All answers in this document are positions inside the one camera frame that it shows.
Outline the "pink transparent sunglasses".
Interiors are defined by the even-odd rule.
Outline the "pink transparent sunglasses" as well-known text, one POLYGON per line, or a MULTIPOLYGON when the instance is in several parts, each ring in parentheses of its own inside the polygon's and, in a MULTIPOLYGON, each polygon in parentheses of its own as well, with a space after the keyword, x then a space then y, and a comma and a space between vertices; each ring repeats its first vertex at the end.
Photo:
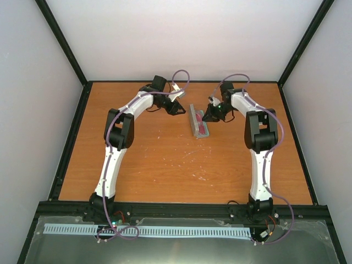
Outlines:
POLYGON ((198 132, 197 132, 196 136, 198 138, 208 137, 207 124, 202 121, 203 116, 204 116, 204 113, 202 110, 197 110, 195 112, 195 117, 196 117, 196 121, 197 121, 197 128, 198 128, 198 132))

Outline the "grey glasses case green lining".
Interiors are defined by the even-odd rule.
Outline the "grey glasses case green lining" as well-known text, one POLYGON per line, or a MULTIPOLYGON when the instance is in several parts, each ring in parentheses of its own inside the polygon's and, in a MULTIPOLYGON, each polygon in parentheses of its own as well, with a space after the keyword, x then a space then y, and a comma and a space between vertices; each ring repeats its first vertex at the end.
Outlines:
POLYGON ((201 139, 209 137, 210 133, 206 122, 202 120, 203 110, 196 109, 193 104, 189 106, 189 120, 191 131, 194 137, 201 139))

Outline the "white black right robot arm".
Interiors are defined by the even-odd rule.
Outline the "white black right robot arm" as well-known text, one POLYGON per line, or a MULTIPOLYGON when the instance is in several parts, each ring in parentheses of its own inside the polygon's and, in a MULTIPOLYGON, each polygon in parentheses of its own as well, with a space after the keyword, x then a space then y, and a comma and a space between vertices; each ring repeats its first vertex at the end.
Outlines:
POLYGON ((219 85, 222 99, 209 97, 210 103, 202 117, 204 122, 226 121, 228 113, 240 112, 245 117, 244 142, 250 151, 252 183, 247 203, 247 218, 259 222, 273 212, 271 192, 271 159, 279 143, 279 122, 272 108, 255 102, 244 89, 235 89, 230 81, 219 85))

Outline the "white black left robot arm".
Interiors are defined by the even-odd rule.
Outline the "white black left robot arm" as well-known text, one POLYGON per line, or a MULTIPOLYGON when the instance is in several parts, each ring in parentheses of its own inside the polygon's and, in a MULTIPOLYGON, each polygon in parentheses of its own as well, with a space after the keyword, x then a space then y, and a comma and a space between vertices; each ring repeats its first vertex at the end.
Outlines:
POLYGON ((135 121, 139 115, 152 106, 163 108, 172 116, 185 113, 177 100, 185 94, 185 88, 172 81, 171 91, 165 92, 166 83, 165 78, 156 75, 152 83, 140 88, 125 106, 108 111, 104 129, 104 163, 98 184, 89 199, 95 215, 102 221, 109 221, 114 216, 118 173, 124 155, 134 141, 135 121))

